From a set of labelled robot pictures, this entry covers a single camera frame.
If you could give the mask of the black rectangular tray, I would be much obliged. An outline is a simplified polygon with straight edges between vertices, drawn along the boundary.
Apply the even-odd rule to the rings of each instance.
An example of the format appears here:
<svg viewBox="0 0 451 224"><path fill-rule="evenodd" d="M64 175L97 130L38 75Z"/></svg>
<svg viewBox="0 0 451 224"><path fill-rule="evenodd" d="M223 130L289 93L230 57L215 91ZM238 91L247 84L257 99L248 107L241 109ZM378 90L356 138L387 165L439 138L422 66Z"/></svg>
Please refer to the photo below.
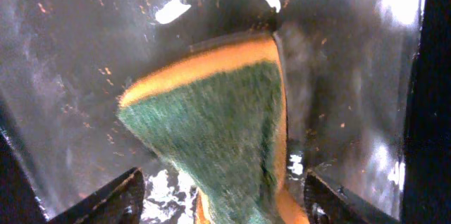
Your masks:
<svg viewBox="0 0 451 224"><path fill-rule="evenodd" d="M450 0L1 0L1 222L49 223L140 168L140 223L197 223L194 181L122 124L119 101L200 51L271 35L286 83L285 186L304 211L314 169L400 223L449 223L449 9Z"/></svg>

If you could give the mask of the green yellow sponge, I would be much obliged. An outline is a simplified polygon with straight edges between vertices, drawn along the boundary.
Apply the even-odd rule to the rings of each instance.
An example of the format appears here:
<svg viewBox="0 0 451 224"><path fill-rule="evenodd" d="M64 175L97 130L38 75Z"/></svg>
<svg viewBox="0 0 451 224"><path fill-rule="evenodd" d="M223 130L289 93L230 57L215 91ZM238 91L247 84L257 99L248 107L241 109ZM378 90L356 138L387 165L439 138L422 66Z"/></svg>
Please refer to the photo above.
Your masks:
<svg viewBox="0 0 451 224"><path fill-rule="evenodd" d="M306 223L285 186L285 86L274 37L228 40L138 80L117 115L194 181L197 223Z"/></svg>

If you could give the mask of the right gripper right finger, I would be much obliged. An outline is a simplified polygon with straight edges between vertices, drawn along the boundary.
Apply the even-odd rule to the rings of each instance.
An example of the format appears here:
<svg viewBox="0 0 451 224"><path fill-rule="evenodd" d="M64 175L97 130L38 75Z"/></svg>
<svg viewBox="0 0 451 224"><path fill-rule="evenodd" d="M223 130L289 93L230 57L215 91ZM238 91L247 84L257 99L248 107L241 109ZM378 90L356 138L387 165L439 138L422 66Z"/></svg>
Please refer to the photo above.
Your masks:
<svg viewBox="0 0 451 224"><path fill-rule="evenodd" d="M304 206L312 224L399 224L323 173L309 169L304 184Z"/></svg>

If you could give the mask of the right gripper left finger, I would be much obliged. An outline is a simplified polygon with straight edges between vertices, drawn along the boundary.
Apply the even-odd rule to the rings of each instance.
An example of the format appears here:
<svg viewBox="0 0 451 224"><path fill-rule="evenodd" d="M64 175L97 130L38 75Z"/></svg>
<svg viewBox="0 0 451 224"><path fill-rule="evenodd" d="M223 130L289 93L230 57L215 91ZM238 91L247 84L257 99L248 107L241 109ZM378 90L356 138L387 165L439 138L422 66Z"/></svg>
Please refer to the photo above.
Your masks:
<svg viewBox="0 0 451 224"><path fill-rule="evenodd" d="M131 168L73 207L52 218L50 224L139 224L145 182L140 168Z"/></svg>

